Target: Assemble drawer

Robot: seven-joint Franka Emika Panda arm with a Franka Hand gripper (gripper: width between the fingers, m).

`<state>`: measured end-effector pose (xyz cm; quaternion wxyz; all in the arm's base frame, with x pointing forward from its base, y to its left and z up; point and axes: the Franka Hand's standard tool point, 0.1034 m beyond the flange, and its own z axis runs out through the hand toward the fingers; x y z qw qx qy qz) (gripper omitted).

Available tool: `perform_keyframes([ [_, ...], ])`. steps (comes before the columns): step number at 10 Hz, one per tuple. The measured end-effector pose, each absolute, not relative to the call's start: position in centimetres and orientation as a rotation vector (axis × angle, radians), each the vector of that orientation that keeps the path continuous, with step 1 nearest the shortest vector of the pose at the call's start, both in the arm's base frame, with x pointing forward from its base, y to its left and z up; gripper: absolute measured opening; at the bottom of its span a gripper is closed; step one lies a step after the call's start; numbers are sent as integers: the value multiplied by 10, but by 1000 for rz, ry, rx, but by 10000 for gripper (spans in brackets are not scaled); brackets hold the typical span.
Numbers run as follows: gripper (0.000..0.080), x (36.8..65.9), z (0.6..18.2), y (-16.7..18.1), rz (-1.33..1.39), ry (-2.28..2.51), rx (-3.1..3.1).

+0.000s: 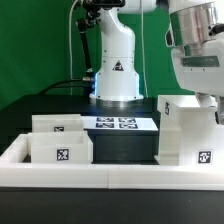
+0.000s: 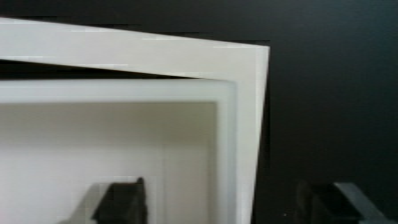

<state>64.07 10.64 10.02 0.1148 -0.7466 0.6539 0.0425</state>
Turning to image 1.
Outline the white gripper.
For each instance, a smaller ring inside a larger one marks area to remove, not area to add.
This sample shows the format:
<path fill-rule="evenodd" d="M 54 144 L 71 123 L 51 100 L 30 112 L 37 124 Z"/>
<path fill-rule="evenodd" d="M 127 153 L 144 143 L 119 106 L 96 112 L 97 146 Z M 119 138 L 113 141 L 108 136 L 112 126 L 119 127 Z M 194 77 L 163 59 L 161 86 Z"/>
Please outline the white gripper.
<path fill-rule="evenodd" d="M 216 122 L 224 125 L 224 43 L 205 43 L 197 56 L 175 48 L 171 57 L 179 86 L 193 91 L 201 107 L 216 102 Z"/>

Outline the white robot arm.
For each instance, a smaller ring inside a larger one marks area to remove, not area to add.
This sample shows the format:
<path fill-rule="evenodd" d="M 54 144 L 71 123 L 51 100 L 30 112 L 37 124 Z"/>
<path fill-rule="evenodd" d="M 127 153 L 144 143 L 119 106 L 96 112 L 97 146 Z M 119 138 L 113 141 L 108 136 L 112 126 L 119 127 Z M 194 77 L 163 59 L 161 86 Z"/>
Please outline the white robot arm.
<path fill-rule="evenodd" d="M 108 105 L 136 102 L 139 76 L 134 70 L 135 34 L 118 15 L 152 12 L 169 14 L 165 35 L 175 76 L 181 88 L 193 91 L 202 107 L 217 103 L 216 119 L 224 125 L 224 0 L 78 0 L 86 10 L 79 29 L 98 25 L 101 68 L 94 75 L 90 99 Z"/>

